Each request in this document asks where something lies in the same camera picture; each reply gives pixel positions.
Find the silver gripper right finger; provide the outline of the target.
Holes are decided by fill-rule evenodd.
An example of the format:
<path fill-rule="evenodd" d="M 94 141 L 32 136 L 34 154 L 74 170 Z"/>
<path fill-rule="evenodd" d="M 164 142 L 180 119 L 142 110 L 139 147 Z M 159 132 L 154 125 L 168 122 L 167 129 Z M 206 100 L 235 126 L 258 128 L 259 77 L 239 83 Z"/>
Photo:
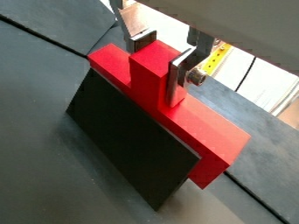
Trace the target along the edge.
<path fill-rule="evenodd" d="M 211 55 L 214 40 L 212 36 L 190 28 L 187 43 L 191 47 L 168 63 L 166 103 L 171 108 L 184 99 L 187 87 L 200 86 L 206 81 L 207 73 L 196 66 Z"/>

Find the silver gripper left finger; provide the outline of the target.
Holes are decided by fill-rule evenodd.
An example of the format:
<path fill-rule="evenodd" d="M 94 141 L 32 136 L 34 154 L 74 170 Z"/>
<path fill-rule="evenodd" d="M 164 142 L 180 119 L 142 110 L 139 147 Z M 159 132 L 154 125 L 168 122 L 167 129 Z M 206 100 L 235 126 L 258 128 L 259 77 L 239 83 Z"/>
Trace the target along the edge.
<path fill-rule="evenodd" d="M 136 0 L 108 0 L 124 33 L 126 49 L 135 53 L 156 41 L 150 27 L 146 7 Z"/>

